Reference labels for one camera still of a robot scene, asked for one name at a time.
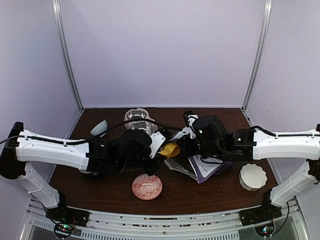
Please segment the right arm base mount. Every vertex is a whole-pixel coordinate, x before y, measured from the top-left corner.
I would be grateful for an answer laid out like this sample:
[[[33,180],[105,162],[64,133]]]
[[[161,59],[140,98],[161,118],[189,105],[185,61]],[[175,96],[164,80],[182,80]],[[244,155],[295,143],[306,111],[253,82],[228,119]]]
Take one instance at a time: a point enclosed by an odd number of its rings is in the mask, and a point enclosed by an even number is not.
[[[287,210],[284,222],[280,227],[276,227],[275,219],[280,218],[282,214],[281,207],[258,206],[255,208],[241,210],[239,217],[242,226],[254,225],[255,233],[264,239],[275,236],[286,224],[289,218],[290,210]]]

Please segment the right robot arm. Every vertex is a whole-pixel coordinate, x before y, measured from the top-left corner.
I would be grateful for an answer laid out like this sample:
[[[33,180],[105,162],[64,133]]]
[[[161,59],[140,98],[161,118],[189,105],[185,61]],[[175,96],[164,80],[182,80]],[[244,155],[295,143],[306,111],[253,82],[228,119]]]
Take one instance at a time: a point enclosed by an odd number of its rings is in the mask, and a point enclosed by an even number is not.
[[[270,158],[302,158],[304,163],[282,184],[263,196],[256,210],[259,220],[268,220],[276,207],[311,185],[320,182],[320,129],[271,132],[258,125],[229,133],[217,115],[184,115],[186,127],[173,140],[185,157],[195,155],[223,162],[251,162]]]

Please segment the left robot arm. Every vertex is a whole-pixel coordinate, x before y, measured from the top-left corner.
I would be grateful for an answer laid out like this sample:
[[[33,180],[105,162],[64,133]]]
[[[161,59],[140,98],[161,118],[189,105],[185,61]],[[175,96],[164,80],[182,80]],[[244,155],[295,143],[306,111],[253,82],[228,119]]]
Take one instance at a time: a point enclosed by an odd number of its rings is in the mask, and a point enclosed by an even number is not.
[[[3,140],[0,174],[9,180],[19,180],[51,218],[67,222],[72,211],[67,207],[65,195],[44,181],[32,162],[68,166],[83,174],[113,175],[143,169],[153,175],[165,159],[159,150],[166,140],[159,131],[148,135],[140,129],[127,129],[111,142],[99,135],[87,140],[68,140],[37,135],[25,130],[22,122],[16,122]]]

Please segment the yellow plastic scoop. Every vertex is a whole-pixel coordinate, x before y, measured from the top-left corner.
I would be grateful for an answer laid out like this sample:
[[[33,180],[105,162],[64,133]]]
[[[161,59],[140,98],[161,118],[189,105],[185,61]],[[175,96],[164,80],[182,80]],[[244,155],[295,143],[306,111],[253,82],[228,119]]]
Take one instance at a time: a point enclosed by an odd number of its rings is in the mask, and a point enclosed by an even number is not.
[[[180,152],[181,152],[181,148],[176,143],[168,143],[158,153],[167,158],[173,158],[179,155]]]

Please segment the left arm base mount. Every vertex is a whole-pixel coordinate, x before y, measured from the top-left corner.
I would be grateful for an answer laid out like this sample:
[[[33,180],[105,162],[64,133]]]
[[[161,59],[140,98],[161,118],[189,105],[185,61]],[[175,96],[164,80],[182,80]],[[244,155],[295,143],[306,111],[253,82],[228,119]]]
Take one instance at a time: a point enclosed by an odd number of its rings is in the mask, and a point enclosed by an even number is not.
[[[54,221],[53,233],[60,239],[69,238],[76,232],[76,227],[86,227],[90,213],[86,210],[67,208],[65,216]]]

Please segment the purple puppy food bag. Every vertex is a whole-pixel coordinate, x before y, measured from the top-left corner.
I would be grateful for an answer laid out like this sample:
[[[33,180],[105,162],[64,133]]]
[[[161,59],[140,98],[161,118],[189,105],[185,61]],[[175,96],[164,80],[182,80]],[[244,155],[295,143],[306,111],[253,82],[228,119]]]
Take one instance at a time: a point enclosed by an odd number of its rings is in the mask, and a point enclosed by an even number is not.
[[[183,136],[190,136],[185,128],[177,132],[170,141],[177,144],[177,140]],[[223,162],[216,158],[202,159],[199,154],[185,157],[181,152],[175,157],[167,158],[165,164],[170,170],[185,174],[196,180],[199,184],[202,184],[211,176],[224,174],[234,166],[233,162]]]

